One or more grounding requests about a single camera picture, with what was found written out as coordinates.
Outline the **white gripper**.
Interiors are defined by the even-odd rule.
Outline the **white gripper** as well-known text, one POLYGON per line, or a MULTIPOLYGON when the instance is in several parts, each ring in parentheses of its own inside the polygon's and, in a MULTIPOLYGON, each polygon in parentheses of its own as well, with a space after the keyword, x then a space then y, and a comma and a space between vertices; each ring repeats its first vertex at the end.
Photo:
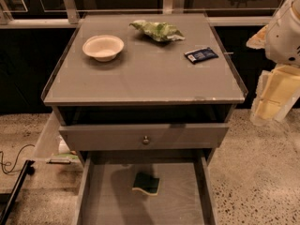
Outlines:
POLYGON ((246 46, 265 48, 266 57, 278 63, 259 77, 250 121, 256 126, 281 122, 300 98, 300 21, 294 16, 274 19, 253 35, 246 46))

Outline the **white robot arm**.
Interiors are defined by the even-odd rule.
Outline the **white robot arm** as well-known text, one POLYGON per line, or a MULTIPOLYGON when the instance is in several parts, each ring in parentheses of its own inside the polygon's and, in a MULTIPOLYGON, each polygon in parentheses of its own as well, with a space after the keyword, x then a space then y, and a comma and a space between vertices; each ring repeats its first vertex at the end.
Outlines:
POLYGON ((282 121, 300 90, 300 0, 287 0, 272 20, 246 43, 252 49, 264 49, 265 56, 276 63, 263 70, 251 106, 251 122, 263 126, 282 121))

